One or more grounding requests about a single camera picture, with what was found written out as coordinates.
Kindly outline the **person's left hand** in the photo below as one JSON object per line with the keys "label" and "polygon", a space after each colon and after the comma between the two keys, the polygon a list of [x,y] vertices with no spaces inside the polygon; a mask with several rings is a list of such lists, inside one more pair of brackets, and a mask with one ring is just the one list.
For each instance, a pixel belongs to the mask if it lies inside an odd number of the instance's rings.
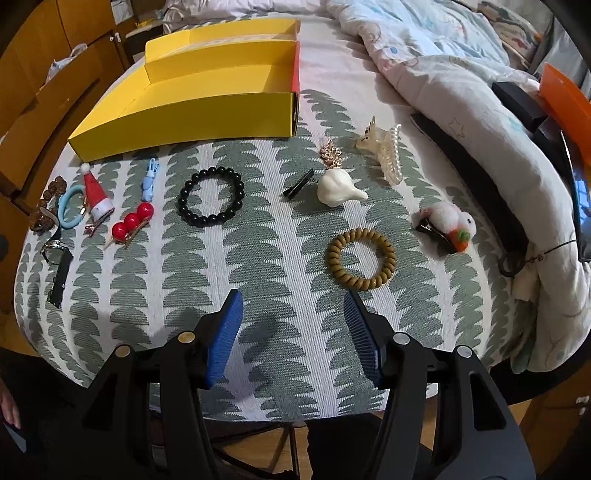
{"label": "person's left hand", "polygon": [[0,379],[0,408],[4,420],[9,425],[20,429],[21,421],[18,407],[2,379]]}

